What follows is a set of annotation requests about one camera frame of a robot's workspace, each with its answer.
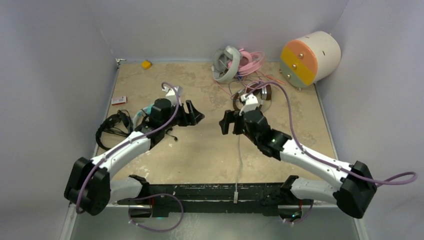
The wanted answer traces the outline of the brown headphones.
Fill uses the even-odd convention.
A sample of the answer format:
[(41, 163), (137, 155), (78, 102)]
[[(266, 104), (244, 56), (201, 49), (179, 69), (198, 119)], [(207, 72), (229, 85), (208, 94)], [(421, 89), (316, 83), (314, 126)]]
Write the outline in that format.
[[(272, 88), (270, 85), (264, 84), (263, 87), (258, 88), (260, 84), (259, 83), (252, 83), (247, 86), (247, 92), (252, 93), (254, 96), (256, 96), (259, 100), (260, 106), (262, 107), (264, 104), (264, 101), (271, 101), (272, 100)], [(235, 111), (239, 111), (240, 108), (238, 107), (237, 103), (241, 103), (241, 96), (245, 93), (245, 89), (237, 91), (232, 98), (232, 106)]]

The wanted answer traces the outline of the teal white cat headphones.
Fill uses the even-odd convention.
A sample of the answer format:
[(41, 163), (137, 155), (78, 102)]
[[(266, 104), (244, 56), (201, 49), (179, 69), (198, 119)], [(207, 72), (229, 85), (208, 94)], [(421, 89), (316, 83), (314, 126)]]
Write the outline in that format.
[[(135, 130), (136, 129), (136, 127), (139, 125), (138, 124), (138, 122), (139, 122), (139, 120), (140, 119), (142, 119), (142, 118), (147, 118), (149, 115), (150, 115), (150, 113), (151, 113), (151, 109), (152, 109), (152, 106), (153, 106), (153, 104), (150, 104), (149, 106), (146, 106), (146, 107), (144, 107), (144, 108), (142, 108), (142, 109), (140, 109), (135, 115), (134, 115), (134, 117), (132, 118), (132, 126), (133, 126), (133, 130)], [(170, 131), (172, 131), (173, 130), (173, 128), (171, 127), (171, 128), (169, 128), (169, 129), (167, 129), (167, 130), (165, 130), (165, 134), (166, 135), (168, 135), (168, 136), (170, 136), (170, 137), (172, 137), (173, 138), (173, 140), (175, 141), (175, 142), (177, 142), (179, 139), (176, 137), (176, 136), (174, 136), (174, 135), (171, 135), (171, 134), (169, 134), (169, 132)]]

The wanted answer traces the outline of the pink headphones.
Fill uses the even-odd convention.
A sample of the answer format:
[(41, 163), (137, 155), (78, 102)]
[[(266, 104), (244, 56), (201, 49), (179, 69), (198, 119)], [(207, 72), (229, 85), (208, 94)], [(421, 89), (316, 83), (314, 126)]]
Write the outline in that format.
[(241, 60), (238, 65), (237, 76), (240, 77), (245, 77), (259, 70), (266, 59), (263, 51), (248, 52), (240, 48), (239, 52), (241, 54)]

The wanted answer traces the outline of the black headphones with cable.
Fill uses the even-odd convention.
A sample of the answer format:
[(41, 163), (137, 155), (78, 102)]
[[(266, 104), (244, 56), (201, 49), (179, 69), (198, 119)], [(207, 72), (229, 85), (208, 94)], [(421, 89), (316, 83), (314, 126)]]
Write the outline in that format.
[[(124, 127), (126, 128), (126, 132), (117, 128), (117, 125), (119, 123), (122, 123), (124, 125)], [(97, 129), (95, 133), (95, 141), (101, 149), (108, 151), (110, 150), (110, 148), (104, 146), (104, 144), (101, 141), (102, 133), (108, 133), (108, 134), (117, 135), (117, 136), (126, 138), (133, 131), (134, 131), (134, 124), (130, 116), (130, 113), (126, 109), (120, 109), (117, 111), (117, 113), (110, 115), (108, 118), (106, 118), (102, 122), (102, 124), (99, 126), (99, 128)]]

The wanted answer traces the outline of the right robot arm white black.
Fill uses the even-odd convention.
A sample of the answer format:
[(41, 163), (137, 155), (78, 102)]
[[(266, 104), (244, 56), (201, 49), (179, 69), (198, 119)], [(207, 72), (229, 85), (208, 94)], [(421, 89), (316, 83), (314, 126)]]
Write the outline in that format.
[(228, 134), (230, 124), (233, 124), (232, 133), (245, 135), (265, 156), (320, 177), (320, 180), (289, 177), (280, 191), (282, 200), (288, 204), (298, 199), (327, 202), (337, 205), (350, 217), (361, 219), (377, 192), (376, 184), (366, 180), (372, 175), (365, 163), (342, 162), (298, 145), (290, 135), (271, 128), (258, 109), (242, 114), (226, 110), (218, 124), (222, 134)]

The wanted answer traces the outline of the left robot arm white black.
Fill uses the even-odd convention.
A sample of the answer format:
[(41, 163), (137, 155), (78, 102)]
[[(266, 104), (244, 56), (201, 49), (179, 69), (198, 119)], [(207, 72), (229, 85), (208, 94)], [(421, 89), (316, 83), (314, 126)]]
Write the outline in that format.
[(157, 99), (139, 126), (122, 142), (103, 154), (91, 159), (84, 157), (75, 161), (64, 197), (75, 204), (77, 213), (98, 215), (113, 202), (131, 199), (138, 205), (146, 203), (149, 191), (143, 187), (143, 177), (130, 175), (124, 180), (113, 177), (133, 159), (150, 151), (175, 126), (195, 126), (205, 115), (190, 100), (172, 103), (165, 98)]

